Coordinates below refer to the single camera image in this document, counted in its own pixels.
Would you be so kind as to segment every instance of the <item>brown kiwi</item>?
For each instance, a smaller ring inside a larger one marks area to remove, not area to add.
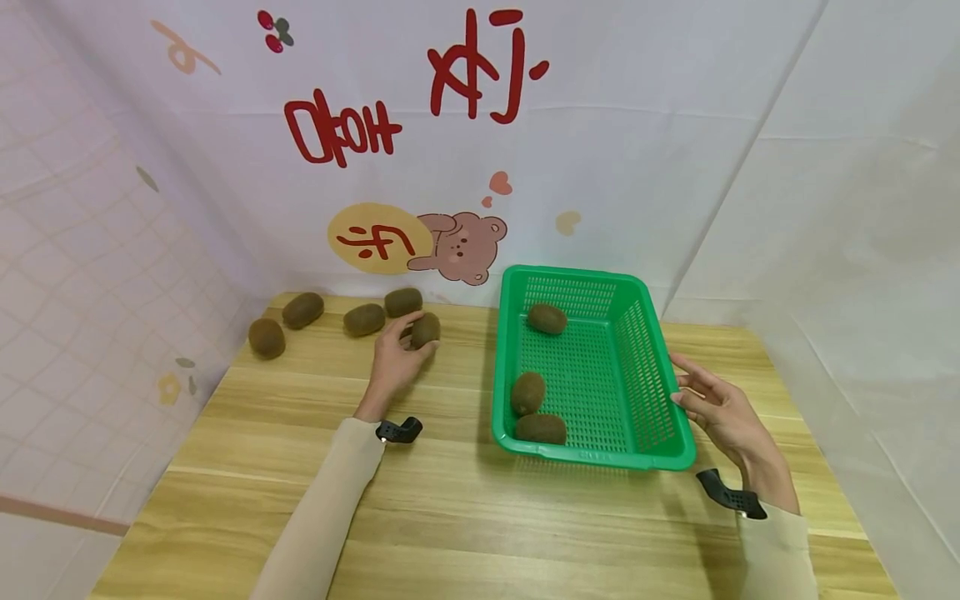
[[[510,406],[523,417],[533,415],[543,404],[546,396],[546,382],[538,372],[528,371],[518,377],[510,392]]]
[[[344,328],[356,338],[379,331],[386,322],[387,315],[379,304],[363,304],[344,315]]]
[[[277,358],[287,349],[283,329],[273,319],[257,319],[251,323],[247,339],[253,352],[266,360]]]
[[[423,308],[423,295],[415,287],[405,287],[394,290],[383,299],[387,309],[387,316],[391,319],[409,315]]]
[[[303,329],[324,313],[324,299],[315,292],[305,292],[283,307],[283,324],[291,329]]]
[[[514,437],[538,444],[566,444],[566,423],[556,415],[527,415],[516,421]]]
[[[560,335],[566,329],[566,314],[550,304],[534,304],[527,313],[527,323],[543,333]]]
[[[416,321],[410,331],[410,346],[414,349],[423,348],[427,342],[440,339],[440,318],[433,313],[426,313]]]

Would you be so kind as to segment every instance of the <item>green plastic basket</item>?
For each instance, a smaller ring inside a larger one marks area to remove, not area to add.
[[[551,336],[527,324],[538,302],[563,310]],[[521,373],[546,380],[541,413],[566,421],[566,445],[514,438],[510,391]],[[697,450],[677,379],[642,281],[601,271],[515,265],[503,274],[493,380],[493,437],[505,449],[601,467],[689,468]]]

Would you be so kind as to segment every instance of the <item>wooden tabletop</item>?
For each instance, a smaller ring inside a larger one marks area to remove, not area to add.
[[[274,299],[279,320],[292,295]],[[247,598],[334,430],[363,394],[374,337],[329,298],[274,361],[237,354],[91,598]],[[496,311],[431,305],[443,346],[389,418],[425,426],[387,448],[350,528],[331,599],[735,599],[734,516],[693,472],[735,468],[696,431],[691,472],[517,457],[491,436]],[[743,388],[793,469],[821,597],[896,598],[827,463],[750,332],[663,326],[667,345]]]

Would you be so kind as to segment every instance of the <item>beige sleeve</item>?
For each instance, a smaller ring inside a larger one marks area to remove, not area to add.
[[[737,514],[737,529],[747,561],[741,600],[817,600],[806,519],[761,504],[767,512],[763,520]]]
[[[251,600],[322,600],[384,444],[379,423],[346,419],[260,572]]]

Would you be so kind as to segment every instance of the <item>orange heart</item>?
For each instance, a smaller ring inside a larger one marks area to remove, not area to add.
[[[493,174],[490,178],[490,191],[500,196],[509,196],[513,193],[514,188],[509,183],[506,171],[497,171]]]

